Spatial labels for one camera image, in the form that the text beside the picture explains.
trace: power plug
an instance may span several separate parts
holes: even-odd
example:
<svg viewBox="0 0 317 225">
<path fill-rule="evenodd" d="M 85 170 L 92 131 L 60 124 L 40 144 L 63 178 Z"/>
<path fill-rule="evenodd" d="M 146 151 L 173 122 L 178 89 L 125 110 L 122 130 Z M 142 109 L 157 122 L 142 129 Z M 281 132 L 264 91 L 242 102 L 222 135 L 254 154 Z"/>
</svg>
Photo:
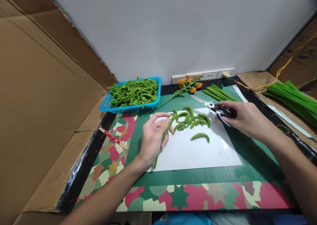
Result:
<svg viewBox="0 0 317 225">
<path fill-rule="evenodd" d="M 222 73 L 222 76 L 225 77 L 225 78 L 229 78 L 231 77 L 231 75 L 229 74 L 229 72 L 225 71 L 224 73 Z"/>
</svg>

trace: black scissors handle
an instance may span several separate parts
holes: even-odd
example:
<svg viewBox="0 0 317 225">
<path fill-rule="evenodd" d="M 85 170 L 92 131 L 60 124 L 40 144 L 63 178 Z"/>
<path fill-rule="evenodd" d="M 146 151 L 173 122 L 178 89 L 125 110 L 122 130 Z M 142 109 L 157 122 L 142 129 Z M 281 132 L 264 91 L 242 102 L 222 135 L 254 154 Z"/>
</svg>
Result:
<svg viewBox="0 0 317 225">
<path fill-rule="evenodd" d="M 226 125 L 227 127 L 230 127 L 230 128 L 235 128 L 235 127 L 231 126 L 230 124 L 228 124 L 227 122 L 225 122 L 222 117 L 227 117 L 227 118 L 232 118 L 233 119 L 233 118 L 235 118 L 237 116 L 236 113 L 233 113 L 233 112 L 227 110 L 225 108 L 225 106 L 220 106 L 220 105 L 215 105 L 213 110 L 216 113 L 216 115 L 219 118 L 219 120 L 224 125 Z"/>
</svg>

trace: blue plastic basket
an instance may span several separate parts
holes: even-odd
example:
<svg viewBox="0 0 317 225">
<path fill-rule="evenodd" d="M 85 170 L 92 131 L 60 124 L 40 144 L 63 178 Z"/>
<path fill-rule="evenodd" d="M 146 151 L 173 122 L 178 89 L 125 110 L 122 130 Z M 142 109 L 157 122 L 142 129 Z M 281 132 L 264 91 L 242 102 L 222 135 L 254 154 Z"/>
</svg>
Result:
<svg viewBox="0 0 317 225">
<path fill-rule="evenodd" d="M 126 106 L 126 107 L 120 107 L 120 108 L 113 108 L 110 104 L 110 101 L 112 100 L 112 95 L 108 94 L 107 97 L 104 99 L 102 104 L 99 107 L 99 110 L 101 112 L 111 112 L 111 113 L 126 113 L 126 112 L 138 112 L 141 110 L 148 110 L 148 109 L 154 109 L 159 105 L 159 100 L 161 98 L 161 78 L 159 77 L 150 77 L 149 79 L 154 80 L 158 84 L 158 98 L 152 103 L 147 103 L 144 105 L 144 108 L 142 108 L 141 104 L 138 105 L 132 105 L 132 106 Z M 125 82 L 117 83 L 116 86 L 123 86 Z"/>
</svg>

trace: electrical outlet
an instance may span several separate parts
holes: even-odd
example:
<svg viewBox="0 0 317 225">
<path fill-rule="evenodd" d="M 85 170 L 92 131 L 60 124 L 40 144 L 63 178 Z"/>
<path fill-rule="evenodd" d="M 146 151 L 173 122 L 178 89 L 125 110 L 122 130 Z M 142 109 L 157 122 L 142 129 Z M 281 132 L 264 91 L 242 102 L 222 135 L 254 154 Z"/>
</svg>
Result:
<svg viewBox="0 0 317 225">
<path fill-rule="evenodd" d="M 231 72 L 233 71 L 233 68 L 227 69 L 227 70 L 220 70 L 218 71 L 217 79 L 223 78 L 224 76 L 222 75 L 224 72 L 228 72 L 231 75 Z"/>
<path fill-rule="evenodd" d="M 204 72 L 202 75 L 202 80 L 212 80 L 217 78 L 218 71 Z"/>
<path fill-rule="evenodd" d="M 199 73 L 188 73 L 188 74 L 186 74 L 186 76 L 187 76 L 187 78 L 189 79 L 189 78 L 192 78 L 192 79 L 194 79 L 194 80 L 196 80 L 198 77 L 200 77 L 202 75 L 202 73 L 201 72 L 199 72 Z"/>
<path fill-rule="evenodd" d="M 176 75 L 172 76 L 173 84 L 177 84 L 180 79 L 186 78 L 186 75 Z"/>
</svg>

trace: bundle of green pipe cleaners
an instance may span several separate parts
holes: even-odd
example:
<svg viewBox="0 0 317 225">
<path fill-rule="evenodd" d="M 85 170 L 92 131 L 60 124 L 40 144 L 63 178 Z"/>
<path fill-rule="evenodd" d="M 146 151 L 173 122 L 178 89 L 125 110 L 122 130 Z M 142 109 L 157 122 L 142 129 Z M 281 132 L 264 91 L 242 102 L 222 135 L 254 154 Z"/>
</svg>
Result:
<svg viewBox="0 0 317 225">
<path fill-rule="evenodd" d="M 202 92 L 213 97 L 214 99 L 218 101 L 225 101 L 225 100 L 237 101 L 235 98 L 233 98 L 231 95 L 224 92 L 215 84 L 212 84 L 211 86 L 207 87 L 207 90 L 203 90 Z"/>
<path fill-rule="evenodd" d="M 112 95 L 110 104 L 113 108 L 126 107 L 131 105 L 142 104 L 142 108 L 146 103 L 152 103 L 158 98 L 157 83 L 149 78 L 139 81 L 127 81 L 123 86 L 110 86 L 109 93 Z"/>
<path fill-rule="evenodd" d="M 305 96 L 290 81 L 285 84 L 276 82 L 267 88 L 263 94 L 281 101 L 289 109 L 317 128 L 317 102 Z"/>
</svg>

